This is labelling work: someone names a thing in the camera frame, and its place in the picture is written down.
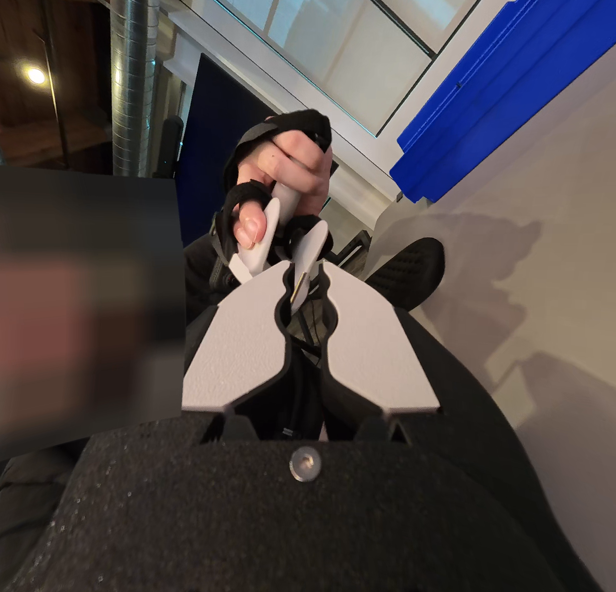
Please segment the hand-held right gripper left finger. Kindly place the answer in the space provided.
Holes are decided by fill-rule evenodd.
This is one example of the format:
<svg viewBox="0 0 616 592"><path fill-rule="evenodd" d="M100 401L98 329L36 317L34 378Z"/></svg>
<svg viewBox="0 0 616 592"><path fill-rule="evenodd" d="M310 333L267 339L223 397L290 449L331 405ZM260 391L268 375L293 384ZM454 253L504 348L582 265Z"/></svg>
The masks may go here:
<svg viewBox="0 0 616 592"><path fill-rule="evenodd" d="M273 415L293 381L287 326L294 289L295 266L282 260L190 325L182 411Z"/></svg>

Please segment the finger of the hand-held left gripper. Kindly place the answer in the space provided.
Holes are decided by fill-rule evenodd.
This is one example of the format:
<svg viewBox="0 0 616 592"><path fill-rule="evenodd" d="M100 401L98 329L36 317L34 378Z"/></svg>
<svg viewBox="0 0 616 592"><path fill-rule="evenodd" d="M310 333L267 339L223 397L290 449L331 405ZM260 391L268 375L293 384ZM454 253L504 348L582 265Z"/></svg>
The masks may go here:
<svg viewBox="0 0 616 592"><path fill-rule="evenodd" d="M292 263L295 266L295 286L301 272L307 272L303 286L297 295L294 291L290 299L291 312L296 313L305 302L311 283L311 272L319 261L319 255L328 239L328 224L320 220L300 239L296 249L292 251Z"/></svg>
<svg viewBox="0 0 616 592"><path fill-rule="evenodd" d="M228 266L240 284L246 283L265 269L267 256L279 224L280 209L280 199L272 198L264 210L267 227L263 239L256 242L251 249L243 248L240 244L237 245Z"/></svg>

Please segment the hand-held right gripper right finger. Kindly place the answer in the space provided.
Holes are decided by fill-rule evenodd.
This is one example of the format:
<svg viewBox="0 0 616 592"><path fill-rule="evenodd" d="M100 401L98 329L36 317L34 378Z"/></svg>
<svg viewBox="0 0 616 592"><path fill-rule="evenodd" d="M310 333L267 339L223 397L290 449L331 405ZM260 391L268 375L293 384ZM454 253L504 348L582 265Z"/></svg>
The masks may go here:
<svg viewBox="0 0 616 592"><path fill-rule="evenodd" d="M319 279L321 397L331 415L356 431L370 418L436 413L441 404L401 321L408 314L330 262Z"/></svg>

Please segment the blue plastic bin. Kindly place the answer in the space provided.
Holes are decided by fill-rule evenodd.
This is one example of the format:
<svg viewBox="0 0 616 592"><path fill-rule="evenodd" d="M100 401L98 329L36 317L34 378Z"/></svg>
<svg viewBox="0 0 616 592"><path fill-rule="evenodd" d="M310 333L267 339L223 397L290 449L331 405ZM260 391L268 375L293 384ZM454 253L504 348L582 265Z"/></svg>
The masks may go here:
<svg viewBox="0 0 616 592"><path fill-rule="evenodd" d="M436 203L615 46L615 0L507 1L398 137L390 170Z"/></svg>

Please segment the person's left hand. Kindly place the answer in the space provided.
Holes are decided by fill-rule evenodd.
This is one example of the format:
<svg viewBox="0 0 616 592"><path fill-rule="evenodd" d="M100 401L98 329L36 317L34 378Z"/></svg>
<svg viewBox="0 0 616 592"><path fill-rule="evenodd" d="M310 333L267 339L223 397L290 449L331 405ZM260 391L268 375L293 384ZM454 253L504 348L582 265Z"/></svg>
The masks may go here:
<svg viewBox="0 0 616 592"><path fill-rule="evenodd" d="M304 132L292 130L261 141L229 166L227 187L258 181L268 189L283 185L299 193L294 217L320 216L329 195L333 151L323 151ZM258 200L235 205L225 240L227 254L251 249L267 230L264 208Z"/></svg>

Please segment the black wrist rest pad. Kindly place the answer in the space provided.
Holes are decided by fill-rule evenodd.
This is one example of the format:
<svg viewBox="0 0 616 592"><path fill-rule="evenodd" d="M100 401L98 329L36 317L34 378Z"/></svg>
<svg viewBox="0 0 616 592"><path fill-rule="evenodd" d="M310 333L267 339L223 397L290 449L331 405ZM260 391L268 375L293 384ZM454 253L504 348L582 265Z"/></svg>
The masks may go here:
<svg viewBox="0 0 616 592"><path fill-rule="evenodd" d="M392 306L412 311L439 287L445 272L445 249L432 237L416 240L372 273L365 283Z"/></svg>

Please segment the large dark screen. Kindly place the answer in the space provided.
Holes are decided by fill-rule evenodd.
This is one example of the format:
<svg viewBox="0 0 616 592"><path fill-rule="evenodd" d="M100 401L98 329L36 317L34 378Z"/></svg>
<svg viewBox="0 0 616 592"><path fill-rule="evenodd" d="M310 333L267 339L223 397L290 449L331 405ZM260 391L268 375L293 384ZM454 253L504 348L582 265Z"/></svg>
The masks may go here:
<svg viewBox="0 0 616 592"><path fill-rule="evenodd" d="M241 137L275 116L257 95L202 54L182 140L175 185L182 244L210 231L224 205L224 168Z"/></svg>

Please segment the large paned window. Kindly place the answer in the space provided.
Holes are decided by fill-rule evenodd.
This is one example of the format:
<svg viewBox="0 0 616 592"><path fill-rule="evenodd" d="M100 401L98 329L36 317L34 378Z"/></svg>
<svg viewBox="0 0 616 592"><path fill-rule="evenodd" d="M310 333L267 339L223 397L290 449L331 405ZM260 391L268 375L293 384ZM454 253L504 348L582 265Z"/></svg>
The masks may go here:
<svg viewBox="0 0 616 592"><path fill-rule="evenodd" d="M274 108L378 137L482 0L177 0L202 43Z"/></svg>

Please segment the ceiling light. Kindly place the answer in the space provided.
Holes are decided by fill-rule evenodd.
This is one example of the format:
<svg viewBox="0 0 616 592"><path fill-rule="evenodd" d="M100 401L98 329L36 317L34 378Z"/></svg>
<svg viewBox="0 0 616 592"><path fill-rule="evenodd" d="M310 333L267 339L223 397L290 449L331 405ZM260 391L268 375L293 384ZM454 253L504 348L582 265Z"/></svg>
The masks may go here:
<svg viewBox="0 0 616 592"><path fill-rule="evenodd" d="M21 59L18 67L19 76L28 88L36 91L46 91L49 89L48 73L40 64L31 63L27 59Z"/></svg>

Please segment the silver ventilation duct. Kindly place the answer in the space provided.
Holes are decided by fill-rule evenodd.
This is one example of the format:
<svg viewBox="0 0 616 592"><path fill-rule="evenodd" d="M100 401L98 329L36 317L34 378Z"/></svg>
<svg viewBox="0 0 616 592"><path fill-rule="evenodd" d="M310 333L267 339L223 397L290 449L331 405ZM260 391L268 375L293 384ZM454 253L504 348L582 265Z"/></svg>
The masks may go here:
<svg viewBox="0 0 616 592"><path fill-rule="evenodd" d="M147 172L160 0L110 0L113 175Z"/></svg>

